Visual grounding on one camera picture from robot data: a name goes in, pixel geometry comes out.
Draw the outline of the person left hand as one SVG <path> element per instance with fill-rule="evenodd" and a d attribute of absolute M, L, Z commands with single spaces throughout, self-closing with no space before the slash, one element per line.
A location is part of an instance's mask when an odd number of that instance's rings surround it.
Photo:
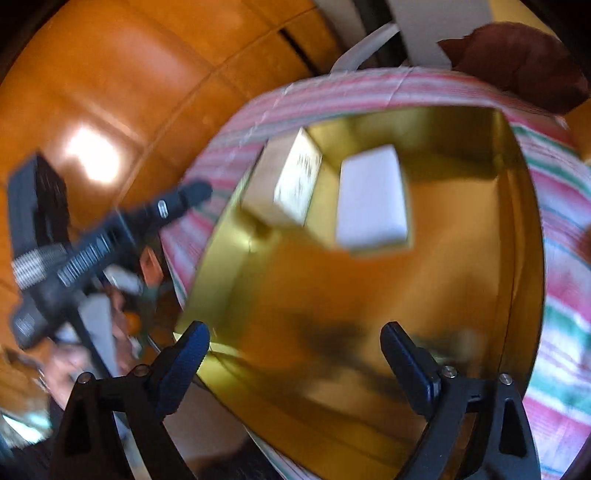
<path fill-rule="evenodd" d="M 67 405 L 75 379 L 89 365 L 89 352 L 83 346 L 59 344 L 52 347 L 42 372 L 50 396 L 62 410 Z"/>

